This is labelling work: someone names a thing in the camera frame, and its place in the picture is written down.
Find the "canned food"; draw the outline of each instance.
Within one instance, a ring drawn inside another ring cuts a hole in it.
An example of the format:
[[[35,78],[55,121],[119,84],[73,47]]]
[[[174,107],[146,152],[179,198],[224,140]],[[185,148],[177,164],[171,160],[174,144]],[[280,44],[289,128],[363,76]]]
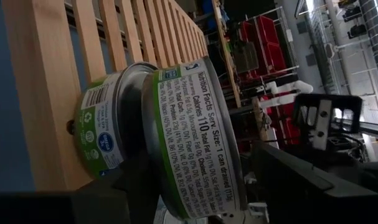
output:
[[[145,150],[141,89],[156,69],[148,63],[133,64],[93,82],[82,95],[75,114],[75,143],[93,176],[105,175],[136,149]]]
[[[147,76],[142,114],[147,150],[173,216],[246,209],[232,123],[208,57]]]
[[[173,217],[165,205],[162,205],[156,210],[153,224],[208,224],[208,218],[181,221]]]

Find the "wooden frame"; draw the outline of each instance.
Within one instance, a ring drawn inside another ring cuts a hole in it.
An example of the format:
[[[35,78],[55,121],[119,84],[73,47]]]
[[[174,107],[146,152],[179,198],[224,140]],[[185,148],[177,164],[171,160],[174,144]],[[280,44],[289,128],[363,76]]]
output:
[[[237,108],[240,108],[241,107],[240,88],[238,85],[236,85],[236,82],[235,82],[234,70],[233,70],[234,66],[231,64],[231,59],[230,59],[231,55],[229,51],[227,50],[227,41],[225,39],[225,31],[224,31],[224,28],[222,27],[222,22],[220,21],[221,18],[220,18],[219,0],[212,0],[212,5],[214,7],[214,14],[215,14],[215,19],[217,21],[216,24],[218,27],[219,39],[222,45],[224,60],[226,62],[225,65],[226,65],[227,74],[229,75],[230,84],[232,85],[233,94],[236,100]]]
[[[106,75],[96,18],[91,1],[72,3],[90,83]],[[207,55],[204,34],[175,1],[117,3],[133,62],[167,67]],[[36,189],[75,190],[92,178],[66,129],[81,89],[64,0],[2,0],[2,7]],[[122,70],[128,65],[114,0],[99,7],[112,69]]]

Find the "metal bolt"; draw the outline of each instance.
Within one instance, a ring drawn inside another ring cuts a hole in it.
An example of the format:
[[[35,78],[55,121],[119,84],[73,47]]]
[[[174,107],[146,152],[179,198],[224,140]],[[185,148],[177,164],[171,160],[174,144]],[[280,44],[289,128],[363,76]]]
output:
[[[320,116],[321,116],[322,118],[327,117],[327,115],[328,115],[328,113],[325,112],[325,111],[322,111],[322,112],[320,113]]]
[[[67,132],[71,135],[74,135],[74,132],[75,132],[74,120],[70,120],[67,122]]]

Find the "nutrition facts label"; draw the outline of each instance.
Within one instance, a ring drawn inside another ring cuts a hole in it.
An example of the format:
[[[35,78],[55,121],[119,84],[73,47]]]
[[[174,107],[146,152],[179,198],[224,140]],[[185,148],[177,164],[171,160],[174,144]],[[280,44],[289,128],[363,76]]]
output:
[[[238,210],[237,184],[214,89],[204,68],[189,68],[182,66],[172,75],[163,71],[158,83],[163,150],[168,152],[180,200],[191,218]]]

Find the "green label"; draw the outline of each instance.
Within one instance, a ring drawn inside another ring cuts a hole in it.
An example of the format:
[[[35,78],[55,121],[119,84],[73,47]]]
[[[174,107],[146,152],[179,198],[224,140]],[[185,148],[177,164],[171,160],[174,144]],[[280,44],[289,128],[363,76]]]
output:
[[[93,174],[98,174],[101,170],[107,170],[107,164],[103,159],[102,152],[97,146],[97,136],[95,127],[95,107],[80,111],[80,121],[77,123],[76,135],[79,136],[79,148],[83,152],[84,159],[90,164],[89,168]]]
[[[75,118],[78,149],[95,177],[106,175],[123,161],[114,130],[114,95],[121,74],[107,75],[90,85]]]
[[[179,196],[179,192],[177,191],[176,187],[176,182],[174,178],[174,174],[172,172],[172,168],[169,162],[169,157],[168,157],[168,150],[166,148],[165,140],[164,140],[164,130],[163,126],[161,124],[161,114],[159,112],[159,101],[158,101],[158,83],[173,79],[174,78],[179,78],[181,77],[181,71],[180,67],[172,68],[172,69],[167,69],[167,70],[160,70],[157,71],[158,75],[154,75],[154,80],[153,80],[153,91],[154,91],[154,112],[156,114],[156,124],[157,124],[157,130],[158,130],[158,138],[159,138],[159,143],[160,143],[160,149],[161,153],[163,155],[163,160],[164,160],[164,167],[165,171],[167,173],[168,177],[168,182],[169,185],[172,188],[172,195],[174,197],[174,200],[177,204],[177,212],[179,216],[183,219],[189,218],[189,215],[187,214],[186,210],[184,209],[182,200]]]

